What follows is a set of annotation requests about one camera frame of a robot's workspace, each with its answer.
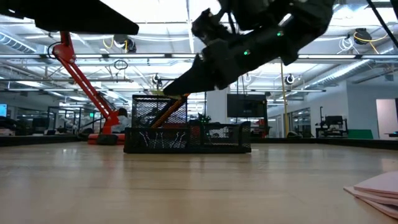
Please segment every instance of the black screen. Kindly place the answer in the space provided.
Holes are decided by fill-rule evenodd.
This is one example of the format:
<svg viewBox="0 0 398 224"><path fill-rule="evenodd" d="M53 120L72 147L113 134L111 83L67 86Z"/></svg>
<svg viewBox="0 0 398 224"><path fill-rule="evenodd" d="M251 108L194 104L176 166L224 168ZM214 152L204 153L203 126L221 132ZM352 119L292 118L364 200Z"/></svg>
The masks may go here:
<svg viewBox="0 0 398 224"><path fill-rule="evenodd" d="M265 95L227 95L227 117L264 118L267 117Z"/></svg>

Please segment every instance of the wooden table surface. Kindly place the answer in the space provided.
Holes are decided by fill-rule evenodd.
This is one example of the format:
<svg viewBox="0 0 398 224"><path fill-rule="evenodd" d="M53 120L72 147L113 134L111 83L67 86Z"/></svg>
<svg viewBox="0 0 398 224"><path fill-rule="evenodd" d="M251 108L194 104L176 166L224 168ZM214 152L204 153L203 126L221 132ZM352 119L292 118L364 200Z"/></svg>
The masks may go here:
<svg viewBox="0 0 398 224"><path fill-rule="evenodd" d="M0 223L398 223L344 186L398 151L252 145L246 155L127 155L84 142L0 148Z"/></svg>

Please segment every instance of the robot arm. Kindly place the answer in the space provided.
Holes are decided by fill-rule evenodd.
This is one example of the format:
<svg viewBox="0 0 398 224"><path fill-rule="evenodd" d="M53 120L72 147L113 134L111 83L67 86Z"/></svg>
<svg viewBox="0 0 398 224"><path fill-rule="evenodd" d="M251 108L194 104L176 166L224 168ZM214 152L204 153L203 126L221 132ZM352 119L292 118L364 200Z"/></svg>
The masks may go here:
<svg viewBox="0 0 398 224"><path fill-rule="evenodd" d="M192 32L205 45L192 68L165 88L166 95L224 89L241 75L280 57L285 65L298 51L324 34L333 15L334 0L219 0L221 11L209 9L193 22ZM220 25L230 12L242 30L229 33ZM281 20L291 14L288 21Z"/></svg>

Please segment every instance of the person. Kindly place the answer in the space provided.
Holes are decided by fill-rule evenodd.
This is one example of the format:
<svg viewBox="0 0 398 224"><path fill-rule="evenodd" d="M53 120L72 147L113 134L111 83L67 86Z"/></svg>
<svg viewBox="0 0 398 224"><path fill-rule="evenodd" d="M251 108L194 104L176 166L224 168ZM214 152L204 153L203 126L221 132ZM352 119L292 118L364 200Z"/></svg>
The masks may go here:
<svg viewBox="0 0 398 224"><path fill-rule="evenodd" d="M119 124L112 126L112 133L124 133L125 128L130 127L131 120L128 118L127 110L119 109L118 114Z"/></svg>

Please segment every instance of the paper stack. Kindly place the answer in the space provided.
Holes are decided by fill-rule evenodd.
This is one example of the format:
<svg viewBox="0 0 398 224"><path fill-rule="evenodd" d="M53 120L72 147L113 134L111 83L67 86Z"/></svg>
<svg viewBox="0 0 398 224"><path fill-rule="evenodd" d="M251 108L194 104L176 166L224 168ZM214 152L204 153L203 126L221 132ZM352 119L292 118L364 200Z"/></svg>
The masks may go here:
<svg viewBox="0 0 398 224"><path fill-rule="evenodd" d="M398 171L381 174L344 190L393 218L398 218Z"/></svg>

